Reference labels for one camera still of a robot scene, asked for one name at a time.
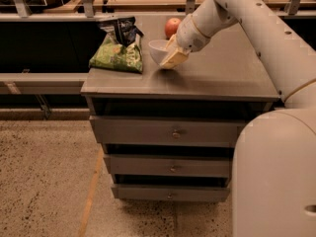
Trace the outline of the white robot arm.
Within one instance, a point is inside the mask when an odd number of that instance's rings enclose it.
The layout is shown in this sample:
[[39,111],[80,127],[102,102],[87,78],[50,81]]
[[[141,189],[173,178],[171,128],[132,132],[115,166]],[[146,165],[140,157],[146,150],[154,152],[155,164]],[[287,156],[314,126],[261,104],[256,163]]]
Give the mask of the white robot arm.
[[205,0],[167,44],[163,68],[241,25],[283,108],[241,131],[232,166],[233,237],[316,237],[316,52],[263,0]]

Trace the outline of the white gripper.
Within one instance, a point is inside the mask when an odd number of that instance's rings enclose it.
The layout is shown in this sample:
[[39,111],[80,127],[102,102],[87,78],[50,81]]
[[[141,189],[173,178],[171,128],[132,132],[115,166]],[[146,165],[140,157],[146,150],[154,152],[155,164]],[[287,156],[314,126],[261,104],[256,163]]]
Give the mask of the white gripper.
[[177,33],[169,38],[165,46],[168,53],[159,66],[163,69],[173,69],[189,58],[187,50],[191,52],[202,50],[210,42],[207,31],[208,25],[204,19],[194,14],[188,14],[180,23]]

